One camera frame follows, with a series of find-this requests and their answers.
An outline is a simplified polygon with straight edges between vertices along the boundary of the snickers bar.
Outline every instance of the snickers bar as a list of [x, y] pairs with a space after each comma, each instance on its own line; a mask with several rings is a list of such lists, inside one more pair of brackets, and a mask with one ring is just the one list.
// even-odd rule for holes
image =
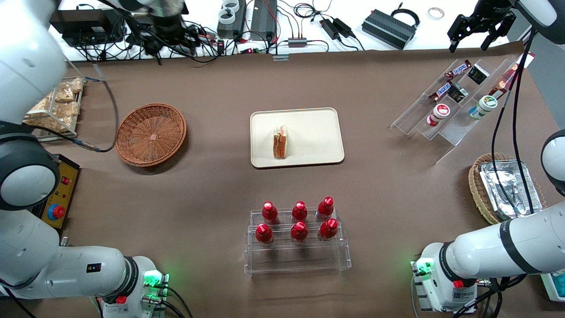
[[471, 62], [469, 60], [465, 60], [465, 64], [457, 67], [456, 69], [445, 73], [445, 77], [448, 79], [454, 79], [457, 75], [461, 74], [464, 70], [471, 67]]
[[435, 92], [434, 94], [428, 96], [428, 98], [430, 98], [434, 102], [437, 102], [438, 100], [440, 100], [441, 96], [443, 96], [445, 93], [447, 93], [447, 91], [449, 91], [450, 88], [451, 88], [451, 82], [447, 81], [445, 85], [443, 85], [440, 89], [438, 89], [438, 91]]

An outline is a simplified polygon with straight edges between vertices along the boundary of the brown table surface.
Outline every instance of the brown table surface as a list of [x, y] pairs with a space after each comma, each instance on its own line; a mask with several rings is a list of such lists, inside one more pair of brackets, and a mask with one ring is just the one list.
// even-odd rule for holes
[[[413, 317], [409, 261], [427, 244], [453, 240], [487, 225], [474, 206], [467, 172], [490, 151], [498, 110], [486, 116], [439, 164], [447, 145], [407, 139], [390, 124], [456, 58], [493, 65], [515, 59], [520, 44], [488, 52], [461, 49], [269, 55], [220, 58], [201, 67], [187, 59], [101, 64], [120, 118], [151, 102], [185, 115], [189, 136], [181, 155], [152, 170], [134, 169], [115, 152], [93, 153], [48, 144], [82, 172], [69, 210], [75, 246], [100, 245], [144, 255], [171, 274], [171, 286], [196, 318]], [[88, 76], [97, 74], [80, 65]], [[249, 116], [255, 111], [333, 107], [345, 148], [339, 165], [258, 170], [250, 163]], [[86, 86], [77, 130], [106, 146], [113, 117], [102, 84]], [[540, 150], [557, 130], [532, 77], [521, 88], [521, 157], [548, 205], [562, 200], [543, 174]], [[497, 150], [512, 154], [511, 112]], [[272, 200], [317, 204], [335, 198], [349, 237], [353, 267], [344, 272], [251, 278], [244, 273], [249, 211]], [[538, 277], [504, 293], [500, 317], [563, 317], [565, 306], [545, 300]], [[37, 317], [97, 317], [87, 298], [24, 302]], [[1, 317], [25, 317], [11, 301]], [[449, 317], [420, 313], [420, 317]]]

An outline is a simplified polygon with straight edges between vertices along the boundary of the emergency stop button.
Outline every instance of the emergency stop button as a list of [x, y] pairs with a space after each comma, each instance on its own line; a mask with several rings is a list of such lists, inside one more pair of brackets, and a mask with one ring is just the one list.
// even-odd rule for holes
[[55, 203], [52, 204], [49, 209], [47, 210], [47, 217], [51, 221], [56, 221], [65, 216], [65, 208], [60, 206], [59, 204]]

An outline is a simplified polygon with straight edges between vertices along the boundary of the clear acrylic rack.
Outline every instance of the clear acrylic rack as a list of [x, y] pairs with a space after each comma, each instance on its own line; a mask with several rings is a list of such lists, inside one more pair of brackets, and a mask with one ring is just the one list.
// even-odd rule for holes
[[245, 273], [304, 272], [307, 270], [339, 271], [351, 268], [349, 243], [337, 211], [332, 217], [339, 222], [338, 232], [329, 241], [318, 240], [321, 222], [314, 220], [315, 207], [309, 207], [306, 218], [308, 237], [304, 242], [294, 243], [290, 238], [292, 209], [279, 209], [278, 225], [270, 225], [274, 241], [263, 244], [255, 238], [257, 225], [263, 223], [261, 210], [252, 210], [250, 226], [245, 242]]
[[[497, 81], [502, 78], [504, 73], [510, 68], [512, 62], [505, 59], [498, 67], [489, 65], [486, 61], [479, 59], [476, 63], [486, 70], [490, 76], [487, 77], [481, 84], [475, 83], [469, 76], [468, 70], [463, 74], [458, 75], [453, 83], [458, 83], [469, 93], [464, 99], [459, 102], [453, 100], [447, 93], [445, 93], [437, 102], [432, 101], [428, 96], [432, 95], [447, 83], [445, 73], [462, 65], [464, 62], [456, 59], [439, 77], [426, 89], [420, 98], [418, 98], [402, 115], [400, 115], [390, 126], [400, 129], [404, 134], [411, 136], [418, 132], [426, 139], [432, 140], [436, 136], [441, 136], [447, 140], [451, 147], [447, 152], [437, 161], [441, 161], [447, 156], [463, 138], [478, 124], [478, 120], [472, 119], [469, 116], [469, 110], [473, 108], [479, 99], [487, 95]], [[447, 118], [439, 122], [438, 125], [432, 127], [426, 122], [427, 116], [430, 115], [434, 106], [437, 104], [445, 104], [450, 109], [450, 114]]]

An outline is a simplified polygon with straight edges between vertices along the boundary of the wicker basket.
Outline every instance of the wicker basket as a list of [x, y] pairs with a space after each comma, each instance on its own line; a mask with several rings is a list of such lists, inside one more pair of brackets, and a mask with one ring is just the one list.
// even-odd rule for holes
[[180, 111], [166, 104], [148, 104], [121, 122], [116, 152], [130, 165], [155, 166], [171, 158], [185, 137], [186, 121]]
[[[503, 153], [495, 153], [494, 154], [495, 160], [511, 160], [513, 159], [511, 156], [508, 156]], [[492, 161], [492, 156], [490, 153], [486, 153], [480, 156], [475, 163], [469, 169], [469, 188], [471, 189], [471, 194], [473, 194], [473, 200], [479, 209], [479, 212], [483, 215], [483, 217], [490, 223], [490, 224], [497, 224], [500, 223], [496, 215], [494, 214], [493, 208], [490, 204], [489, 195], [483, 185], [483, 180], [481, 179], [481, 175], [479, 174], [479, 165], [484, 164], [485, 162]], [[532, 178], [532, 182], [536, 187], [536, 191], [538, 196], [540, 197], [540, 202], [543, 208], [545, 209], [546, 202], [544, 195], [541, 193], [540, 186], [537, 184], [536, 180]]]

